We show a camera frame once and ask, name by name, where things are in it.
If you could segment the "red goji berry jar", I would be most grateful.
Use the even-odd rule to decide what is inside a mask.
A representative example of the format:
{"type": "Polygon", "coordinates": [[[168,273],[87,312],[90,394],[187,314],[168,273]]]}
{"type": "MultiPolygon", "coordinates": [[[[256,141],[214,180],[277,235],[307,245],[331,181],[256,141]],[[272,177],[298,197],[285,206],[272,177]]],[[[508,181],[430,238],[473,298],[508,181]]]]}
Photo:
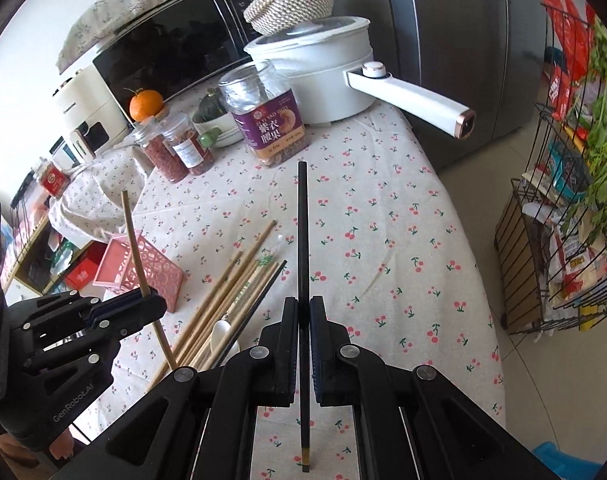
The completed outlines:
{"type": "Polygon", "coordinates": [[[178,183],[189,174],[178,155],[167,148],[162,130],[153,117],[139,122],[132,134],[144,154],[169,182],[178,183]]]}

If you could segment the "orange tangerine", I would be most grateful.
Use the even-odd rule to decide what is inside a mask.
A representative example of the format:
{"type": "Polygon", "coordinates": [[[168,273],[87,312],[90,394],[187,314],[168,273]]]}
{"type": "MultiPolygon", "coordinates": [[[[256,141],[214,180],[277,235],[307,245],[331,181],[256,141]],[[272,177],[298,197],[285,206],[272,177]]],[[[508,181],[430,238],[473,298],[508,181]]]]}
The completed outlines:
{"type": "Polygon", "coordinates": [[[143,122],[157,115],[165,107],[164,98],[156,90],[138,89],[132,90],[131,93],[128,111],[135,122],[143,122]]]}

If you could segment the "dried fruit jar white label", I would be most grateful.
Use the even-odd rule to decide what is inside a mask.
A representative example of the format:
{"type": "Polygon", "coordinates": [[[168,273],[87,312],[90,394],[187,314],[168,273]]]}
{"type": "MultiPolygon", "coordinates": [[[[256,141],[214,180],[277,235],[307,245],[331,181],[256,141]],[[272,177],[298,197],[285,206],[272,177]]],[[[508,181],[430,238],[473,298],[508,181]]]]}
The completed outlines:
{"type": "Polygon", "coordinates": [[[176,154],[190,174],[199,176],[214,166],[215,157],[200,144],[200,137],[188,115],[170,112],[159,122],[165,143],[176,154]]]}

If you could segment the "white electric pot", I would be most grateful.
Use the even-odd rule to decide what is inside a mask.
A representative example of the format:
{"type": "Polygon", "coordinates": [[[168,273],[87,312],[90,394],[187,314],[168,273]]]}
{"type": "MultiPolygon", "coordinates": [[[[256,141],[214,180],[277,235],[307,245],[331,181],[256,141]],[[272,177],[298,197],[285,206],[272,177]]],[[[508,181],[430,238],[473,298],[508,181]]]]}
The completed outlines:
{"type": "Polygon", "coordinates": [[[308,125],[337,122],[380,100],[457,140],[474,129],[474,110],[392,76],[375,60],[366,18],[319,18],[260,36],[246,44],[245,51],[255,62],[271,62],[288,79],[308,125]]]}

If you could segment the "black chopstick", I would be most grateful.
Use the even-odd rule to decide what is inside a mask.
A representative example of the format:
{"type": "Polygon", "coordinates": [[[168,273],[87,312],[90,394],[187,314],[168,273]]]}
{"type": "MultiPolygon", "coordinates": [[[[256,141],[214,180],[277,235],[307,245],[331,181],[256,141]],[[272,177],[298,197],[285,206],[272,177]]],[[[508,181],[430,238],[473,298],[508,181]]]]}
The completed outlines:
{"type": "Polygon", "coordinates": [[[307,163],[298,162],[298,326],[302,471],[310,471],[309,219],[307,163]]]}
{"type": "Polygon", "coordinates": [[[212,355],[206,364],[208,370],[220,366],[226,359],[235,342],[238,341],[238,337],[244,332],[249,321],[254,316],[261,302],[264,301],[264,298],[268,295],[268,292],[270,292],[272,285],[278,279],[286,265],[286,260],[271,264],[267,276],[259,282],[258,289],[250,296],[249,304],[244,304],[241,312],[234,318],[230,330],[223,336],[215,350],[212,351],[212,355]]]}

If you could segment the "red tin box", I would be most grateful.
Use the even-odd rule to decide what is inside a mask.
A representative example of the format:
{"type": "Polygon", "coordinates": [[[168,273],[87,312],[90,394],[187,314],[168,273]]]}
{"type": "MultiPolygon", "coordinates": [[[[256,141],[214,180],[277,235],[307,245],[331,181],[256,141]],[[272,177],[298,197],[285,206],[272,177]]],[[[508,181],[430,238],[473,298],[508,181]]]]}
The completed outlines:
{"type": "Polygon", "coordinates": [[[41,163],[36,178],[42,188],[55,198],[60,198],[70,183],[69,176],[48,160],[41,163]]]}

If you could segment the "red plastic bag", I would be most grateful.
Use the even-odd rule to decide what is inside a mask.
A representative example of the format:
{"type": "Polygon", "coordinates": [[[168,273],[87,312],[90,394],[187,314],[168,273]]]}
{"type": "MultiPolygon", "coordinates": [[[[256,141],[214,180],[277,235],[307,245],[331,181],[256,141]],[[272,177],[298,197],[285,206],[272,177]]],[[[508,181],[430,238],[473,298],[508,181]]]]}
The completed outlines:
{"type": "Polygon", "coordinates": [[[549,99],[554,105],[553,118],[563,122],[579,84],[589,71],[595,12],[586,3],[585,18],[582,18],[573,0],[542,0],[542,2],[551,20],[555,37],[561,44],[561,53],[565,60],[564,65],[560,62],[555,63],[549,92],[549,99]]]}

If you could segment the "dark green squash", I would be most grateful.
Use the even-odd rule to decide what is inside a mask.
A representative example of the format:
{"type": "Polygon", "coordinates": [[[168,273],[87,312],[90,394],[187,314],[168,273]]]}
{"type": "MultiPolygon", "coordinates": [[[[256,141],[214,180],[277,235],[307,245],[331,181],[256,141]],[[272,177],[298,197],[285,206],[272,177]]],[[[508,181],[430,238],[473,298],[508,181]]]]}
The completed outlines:
{"type": "Polygon", "coordinates": [[[197,108],[197,122],[211,122],[224,116],[228,110],[223,102],[221,91],[218,88],[209,88],[197,108]]]}

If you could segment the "cherry print tablecloth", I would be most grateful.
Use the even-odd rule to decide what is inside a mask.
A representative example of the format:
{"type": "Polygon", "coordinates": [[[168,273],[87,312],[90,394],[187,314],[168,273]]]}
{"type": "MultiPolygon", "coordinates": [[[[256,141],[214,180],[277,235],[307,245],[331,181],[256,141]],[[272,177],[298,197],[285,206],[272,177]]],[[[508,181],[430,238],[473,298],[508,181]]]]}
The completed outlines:
{"type": "Polygon", "coordinates": [[[403,368],[437,367],[497,422],[504,377],[487,295],[451,198],[410,124],[375,103],[311,128],[294,158],[267,167],[244,144],[225,148],[206,174],[171,183],[145,172],[127,144],[79,171],[50,217],[65,234],[106,242],[134,227],[184,273],[162,326],[172,347],[226,265],[276,220],[269,238],[287,261],[240,337],[256,344],[297,292],[298,162],[307,163],[310,290],[350,340],[403,368]]]}

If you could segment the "short wooden chopstick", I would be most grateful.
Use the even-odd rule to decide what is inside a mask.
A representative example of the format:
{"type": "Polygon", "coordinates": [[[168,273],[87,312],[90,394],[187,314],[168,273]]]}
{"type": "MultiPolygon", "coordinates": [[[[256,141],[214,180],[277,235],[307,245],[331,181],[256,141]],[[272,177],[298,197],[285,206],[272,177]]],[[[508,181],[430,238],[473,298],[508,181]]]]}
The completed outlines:
{"type": "Polygon", "coordinates": [[[224,268],[220,278],[215,282],[215,285],[212,286],[210,292],[206,295],[205,299],[202,301],[200,306],[197,308],[196,312],[193,314],[192,318],[189,320],[189,323],[185,325],[183,332],[181,333],[177,343],[174,345],[172,351],[174,352],[174,359],[177,362],[180,361],[180,353],[188,342],[189,338],[192,336],[192,333],[195,332],[195,327],[200,319],[205,315],[207,308],[210,306],[212,301],[214,301],[215,296],[218,294],[219,290],[222,288],[224,284],[226,284],[226,280],[229,278],[231,272],[234,270],[235,266],[238,264],[238,261],[241,260],[241,256],[243,252],[239,250],[230,262],[224,268]]]}

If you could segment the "white plastic spoon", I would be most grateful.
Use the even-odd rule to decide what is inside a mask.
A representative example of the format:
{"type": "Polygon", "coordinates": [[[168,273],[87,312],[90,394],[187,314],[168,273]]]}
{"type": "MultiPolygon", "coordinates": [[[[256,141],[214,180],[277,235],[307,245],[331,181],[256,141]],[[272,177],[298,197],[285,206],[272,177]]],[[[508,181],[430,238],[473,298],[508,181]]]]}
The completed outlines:
{"type": "Polygon", "coordinates": [[[225,363],[231,356],[235,356],[236,353],[241,351],[240,344],[238,343],[238,335],[232,330],[232,325],[226,320],[215,322],[215,326],[212,329],[212,338],[210,338],[211,356],[215,354],[215,351],[218,349],[221,342],[226,339],[228,335],[231,335],[228,346],[218,354],[217,359],[215,359],[214,362],[215,366],[225,363]]]}

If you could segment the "grey refrigerator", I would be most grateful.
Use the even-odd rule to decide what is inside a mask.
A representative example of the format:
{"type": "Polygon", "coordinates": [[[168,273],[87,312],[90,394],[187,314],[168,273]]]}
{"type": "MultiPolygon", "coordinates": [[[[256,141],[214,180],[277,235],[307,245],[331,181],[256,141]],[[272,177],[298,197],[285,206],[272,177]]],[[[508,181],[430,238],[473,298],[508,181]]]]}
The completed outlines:
{"type": "Polygon", "coordinates": [[[475,111],[463,141],[413,120],[436,169],[530,122],[544,53],[541,0],[335,0],[334,12],[369,19],[375,58],[393,76],[475,111]]]}

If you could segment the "green leafy vegetables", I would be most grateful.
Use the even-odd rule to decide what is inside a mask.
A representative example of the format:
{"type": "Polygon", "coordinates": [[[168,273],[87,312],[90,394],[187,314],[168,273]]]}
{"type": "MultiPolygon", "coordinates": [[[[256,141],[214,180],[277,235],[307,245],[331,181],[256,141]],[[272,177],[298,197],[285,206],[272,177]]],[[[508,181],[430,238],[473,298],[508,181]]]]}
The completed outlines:
{"type": "Polygon", "coordinates": [[[592,224],[607,228],[607,28],[593,16],[579,26],[587,39],[567,63],[570,80],[578,86],[579,112],[588,113],[579,124],[587,130],[583,159],[591,181],[581,204],[593,212],[592,224]]]}

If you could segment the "purple label nut jar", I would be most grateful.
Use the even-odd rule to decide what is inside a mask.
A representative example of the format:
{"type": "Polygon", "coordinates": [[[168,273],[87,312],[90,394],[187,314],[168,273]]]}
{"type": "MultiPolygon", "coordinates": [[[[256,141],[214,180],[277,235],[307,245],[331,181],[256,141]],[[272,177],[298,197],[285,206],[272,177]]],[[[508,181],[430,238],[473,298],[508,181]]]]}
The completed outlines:
{"type": "Polygon", "coordinates": [[[290,83],[270,61],[234,68],[220,79],[219,89],[224,106],[262,165],[282,164],[308,146],[290,83]]]}

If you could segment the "blue plastic stool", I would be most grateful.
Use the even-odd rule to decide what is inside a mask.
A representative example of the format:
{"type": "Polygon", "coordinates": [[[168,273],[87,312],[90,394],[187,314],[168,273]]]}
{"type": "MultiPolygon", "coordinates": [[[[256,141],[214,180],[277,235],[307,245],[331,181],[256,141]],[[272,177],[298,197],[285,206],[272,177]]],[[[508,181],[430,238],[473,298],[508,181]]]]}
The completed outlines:
{"type": "Polygon", "coordinates": [[[561,452],[552,441],[538,445],[532,454],[559,478],[566,480],[593,480],[602,468],[601,464],[561,452]]]}

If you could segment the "cream air fryer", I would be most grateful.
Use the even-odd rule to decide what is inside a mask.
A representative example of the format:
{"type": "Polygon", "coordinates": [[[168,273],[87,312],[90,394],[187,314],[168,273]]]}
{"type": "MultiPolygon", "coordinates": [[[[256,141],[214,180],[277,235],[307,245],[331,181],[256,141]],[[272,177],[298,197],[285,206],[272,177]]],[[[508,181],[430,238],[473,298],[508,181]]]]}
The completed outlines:
{"type": "Polygon", "coordinates": [[[52,98],[63,119],[65,143],[82,164],[92,162],[129,132],[130,122],[93,64],[63,81],[52,98]]]}

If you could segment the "long wooden chopstick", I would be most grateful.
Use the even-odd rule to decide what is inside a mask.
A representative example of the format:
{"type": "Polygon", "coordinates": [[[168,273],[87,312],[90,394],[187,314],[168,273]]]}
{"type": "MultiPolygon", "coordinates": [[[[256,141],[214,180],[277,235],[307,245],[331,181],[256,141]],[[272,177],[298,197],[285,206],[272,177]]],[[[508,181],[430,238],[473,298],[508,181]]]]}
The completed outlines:
{"type": "Polygon", "coordinates": [[[226,265],[223,273],[215,282],[212,290],[208,292],[200,306],[190,318],[188,324],[184,326],[183,332],[180,334],[174,348],[171,349],[171,356],[176,361],[176,364],[162,365],[151,382],[151,386],[160,382],[170,370],[175,370],[181,364],[184,364],[188,359],[189,351],[195,344],[200,335],[206,330],[206,325],[216,315],[223,304],[223,300],[230,295],[233,287],[241,281],[249,264],[254,261],[254,258],[259,252],[266,239],[276,227],[276,220],[271,220],[268,226],[261,232],[256,242],[246,252],[240,250],[232,260],[226,265]]]}

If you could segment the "brown wooden chopstick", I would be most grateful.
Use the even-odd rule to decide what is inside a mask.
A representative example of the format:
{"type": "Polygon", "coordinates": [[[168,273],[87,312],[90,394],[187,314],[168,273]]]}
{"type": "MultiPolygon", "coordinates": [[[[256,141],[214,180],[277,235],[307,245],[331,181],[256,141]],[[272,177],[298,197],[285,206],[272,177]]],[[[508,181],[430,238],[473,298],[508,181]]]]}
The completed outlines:
{"type": "MultiPolygon", "coordinates": [[[[147,297],[147,296],[151,295],[151,287],[147,283],[145,270],[144,270],[143,262],[141,259],[141,254],[140,254],[140,249],[139,249],[139,244],[138,244],[138,237],[136,236],[136,230],[134,229],[134,226],[133,226],[128,192],[122,191],[120,193],[120,198],[121,198],[122,210],[124,211],[126,232],[127,232],[127,236],[128,236],[128,240],[129,240],[129,244],[130,244],[131,259],[133,262],[134,269],[136,269],[136,276],[138,277],[138,280],[139,280],[141,296],[147,297]]],[[[160,323],[159,320],[155,320],[153,322],[153,328],[154,328],[154,332],[156,334],[157,340],[160,344],[160,347],[162,347],[162,353],[165,356],[166,362],[167,362],[168,366],[170,367],[170,370],[175,370],[178,367],[178,363],[177,363],[176,359],[174,359],[174,354],[171,351],[168,339],[164,333],[164,330],[162,329],[162,323],[160,323]]]]}

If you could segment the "white bowl with green knob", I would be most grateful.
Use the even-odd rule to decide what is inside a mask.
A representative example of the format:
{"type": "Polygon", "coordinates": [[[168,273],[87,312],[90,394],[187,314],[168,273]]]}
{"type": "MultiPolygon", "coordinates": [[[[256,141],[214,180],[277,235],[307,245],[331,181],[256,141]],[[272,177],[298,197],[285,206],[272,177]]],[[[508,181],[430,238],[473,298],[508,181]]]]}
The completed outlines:
{"type": "Polygon", "coordinates": [[[238,124],[231,114],[226,113],[209,122],[199,122],[197,114],[193,115],[193,124],[198,133],[198,140],[204,148],[227,148],[244,140],[238,124]]]}

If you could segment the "black microwave oven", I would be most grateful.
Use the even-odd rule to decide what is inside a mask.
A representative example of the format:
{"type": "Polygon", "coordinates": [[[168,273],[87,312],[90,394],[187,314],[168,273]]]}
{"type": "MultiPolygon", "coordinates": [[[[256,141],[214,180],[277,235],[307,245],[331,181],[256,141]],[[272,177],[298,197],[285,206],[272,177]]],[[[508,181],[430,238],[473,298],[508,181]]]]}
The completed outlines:
{"type": "Polygon", "coordinates": [[[136,90],[171,99],[249,59],[252,1],[170,0],[121,27],[93,65],[124,112],[136,90]]]}

